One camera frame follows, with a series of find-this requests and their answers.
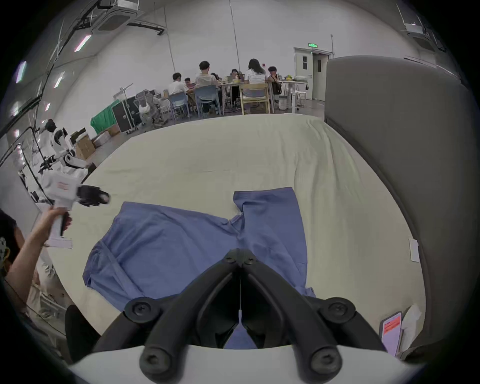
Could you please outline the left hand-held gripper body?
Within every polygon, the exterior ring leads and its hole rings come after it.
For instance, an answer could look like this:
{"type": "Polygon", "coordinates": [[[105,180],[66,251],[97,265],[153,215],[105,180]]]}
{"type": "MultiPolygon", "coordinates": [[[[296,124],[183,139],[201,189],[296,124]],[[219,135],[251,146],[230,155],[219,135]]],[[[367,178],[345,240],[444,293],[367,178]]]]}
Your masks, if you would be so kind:
{"type": "MultiPolygon", "coordinates": [[[[59,171],[48,171],[45,174],[43,191],[53,207],[64,207],[70,211],[75,203],[86,207],[107,205],[111,196],[99,187],[82,183],[80,177],[67,175],[59,171]]],[[[46,246],[50,248],[71,249],[73,242],[64,237],[48,237],[46,246]]]]}

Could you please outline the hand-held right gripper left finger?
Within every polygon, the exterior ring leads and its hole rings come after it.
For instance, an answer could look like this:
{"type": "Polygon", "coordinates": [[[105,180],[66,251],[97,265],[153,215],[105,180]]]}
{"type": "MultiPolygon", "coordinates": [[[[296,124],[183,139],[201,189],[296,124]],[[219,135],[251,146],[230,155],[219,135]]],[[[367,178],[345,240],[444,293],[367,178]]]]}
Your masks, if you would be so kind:
{"type": "Polygon", "coordinates": [[[241,249],[195,278],[181,293],[132,299],[93,347],[119,351],[142,342],[143,375],[154,383],[176,381],[189,345],[222,349],[240,323],[241,249]]]}

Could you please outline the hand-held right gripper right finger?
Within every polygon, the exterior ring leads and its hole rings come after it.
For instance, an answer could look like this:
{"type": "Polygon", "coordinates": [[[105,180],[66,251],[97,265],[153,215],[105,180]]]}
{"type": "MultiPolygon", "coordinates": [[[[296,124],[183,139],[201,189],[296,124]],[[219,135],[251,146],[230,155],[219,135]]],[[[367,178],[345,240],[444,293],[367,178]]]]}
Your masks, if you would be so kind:
{"type": "Polygon", "coordinates": [[[327,383],[340,373],[338,346],[387,351],[351,301],[302,295],[247,249],[240,249],[240,309],[257,348],[293,346],[299,375],[308,383],[327,383]]]}

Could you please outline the person's left hand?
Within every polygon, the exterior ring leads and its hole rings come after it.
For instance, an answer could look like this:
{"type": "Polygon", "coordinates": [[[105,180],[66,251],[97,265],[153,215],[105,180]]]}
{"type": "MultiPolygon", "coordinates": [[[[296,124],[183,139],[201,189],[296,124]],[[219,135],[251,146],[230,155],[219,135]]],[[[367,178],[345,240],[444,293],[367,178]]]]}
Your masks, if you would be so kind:
{"type": "Polygon", "coordinates": [[[69,211],[64,207],[49,207],[43,213],[43,219],[49,237],[63,237],[72,222],[69,211]]]}

